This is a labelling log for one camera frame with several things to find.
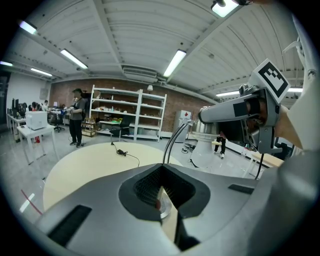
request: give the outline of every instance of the ceiling light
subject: ceiling light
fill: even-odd
[[[302,88],[298,88],[298,87],[293,87],[293,88],[289,88],[288,92],[290,93],[302,93]]]
[[[187,53],[183,50],[177,50],[169,66],[166,68],[163,76],[166,78],[169,77],[172,74],[172,72],[176,69],[176,67],[179,65],[179,63],[184,59],[186,54]]]
[[[6,65],[6,66],[10,66],[10,67],[13,66],[12,63],[5,62],[5,61],[0,61],[0,64],[1,64],[1,65]]]
[[[66,49],[63,49],[61,51],[61,53],[66,56],[68,59],[70,59],[71,61],[73,61],[75,64],[77,64],[78,66],[80,66],[83,69],[87,69],[88,67],[83,64],[80,60],[78,60],[75,56],[73,56],[70,52],[68,52]]]
[[[236,95],[236,94],[240,94],[238,90],[237,91],[225,92],[225,93],[219,93],[216,96],[222,97],[222,96]]]
[[[232,10],[234,10],[238,6],[233,0],[224,0],[224,1],[213,1],[213,5],[211,5],[212,11],[218,14],[220,17],[225,17]]]
[[[28,31],[30,34],[34,34],[37,29],[33,26],[31,26],[30,24],[26,23],[25,21],[22,21],[19,24],[20,28],[24,29],[25,31]]]
[[[47,73],[47,72],[44,72],[44,71],[41,71],[41,70],[38,70],[38,69],[35,69],[35,68],[31,68],[31,70],[34,71],[34,72],[38,72],[38,73],[41,73],[41,74],[43,74],[43,75],[52,77],[52,74],[49,74],[49,73]]]

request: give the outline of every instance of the wall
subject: wall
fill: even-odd
[[[125,80],[83,79],[83,80],[64,81],[64,82],[57,82],[52,84],[49,105],[52,106],[54,102],[58,102],[60,105],[65,104],[66,106],[70,106],[73,100],[72,91],[75,88],[81,88],[82,91],[87,91],[87,93],[91,93],[93,85],[95,85],[96,88],[115,87],[116,89],[128,90],[128,91],[137,91],[139,89],[143,89],[144,93],[148,93],[147,91],[148,86],[146,84],[140,84],[140,83],[125,81]],[[155,95],[160,95],[160,96],[164,96],[165,94],[167,94],[164,118],[163,118],[163,124],[162,124],[162,131],[164,132],[173,131],[176,111],[180,111],[180,110],[190,111],[192,113],[192,119],[195,120],[198,116],[198,112],[200,108],[202,108],[203,106],[212,105],[211,103],[204,101],[202,99],[199,99],[190,95],[186,95],[177,91],[173,91],[170,89],[166,89],[160,86],[153,86],[153,91],[151,93]],[[124,105],[121,105],[120,107],[122,111],[127,110]],[[145,108],[142,108],[142,110],[143,110],[141,111],[142,114],[146,113],[146,111],[148,111],[148,113],[150,111],[153,111],[153,109],[145,109]],[[151,120],[151,119],[149,120],[149,119],[150,118],[141,118],[140,122],[143,122],[143,123],[154,122],[154,120]]]
[[[6,107],[11,109],[12,99],[19,99],[19,103],[26,103],[28,106],[32,102],[44,103],[45,100],[40,99],[40,89],[47,88],[50,97],[51,84],[44,80],[23,74],[11,73],[9,80],[8,92],[6,97]]]

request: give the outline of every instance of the arched ceiling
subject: arched ceiling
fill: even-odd
[[[20,72],[28,73],[26,67],[47,71],[52,81],[127,79],[125,66],[151,69],[161,84],[210,99],[247,82],[266,58],[293,85],[301,83],[303,66],[297,52],[282,54],[298,37],[290,13],[275,4],[252,4],[221,18],[211,11],[211,4],[212,0],[47,0],[26,20],[37,34],[20,29],[5,59]],[[64,58],[62,49],[88,69]],[[186,51],[186,57],[164,78],[177,49]]]

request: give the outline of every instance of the concrete floor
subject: concrete floor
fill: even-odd
[[[65,127],[65,131],[60,133],[55,132],[55,140],[57,150],[60,158],[63,158],[67,154],[78,150],[75,146],[69,146],[69,127]],[[133,142],[130,138],[124,138],[127,142]],[[39,144],[34,144],[34,150],[36,152],[37,161],[45,176],[48,176],[53,166],[57,163],[55,156],[51,135],[45,135],[43,138],[44,150],[46,155],[42,155],[42,150]],[[93,138],[83,137],[86,145],[107,143],[110,142],[110,137],[107,135],[97,135]],[[137,143],[148,145],[160,150],[164,150],[168,142],[168,139],[161,139],[160,142],[154,140],[137,140]],[[23,140],[23,146],[27,147],[27,142]],[[195,140],[189,141],[190,144],[195,145]],[[212,154],[212,166],[206,170],[196,168],[190,162],[191,153],[182,153],[183,144],[176,143],[173,146],[171,155],[177,159],[183,166],[195,169],[198,171],[208,172],[212,174],[241,177],[244,170],[249,165],[249,160],[244,156],[240,156],[228,149],[225,152],[225,158],[221,159],[218,155]],[[253,179],[254,175],[258,171],[258,165],[256,164],[252,175],[248,174],[249,179]],[[43,207],[43,189],[45,181],[43,181],[34,165],[28,165],[24,156],[21,142],[16,143],[14,137],[10,132],[3,132],[0,134],[0,178],[1,186],[7,193],[8,201],[11,203],[14,211],[20,212],[27,220],[34,223],[41,213],[44,211]],[[31,204],[26,201],[26,197],[30,198],[30,201],[38,209],[38,211]]]

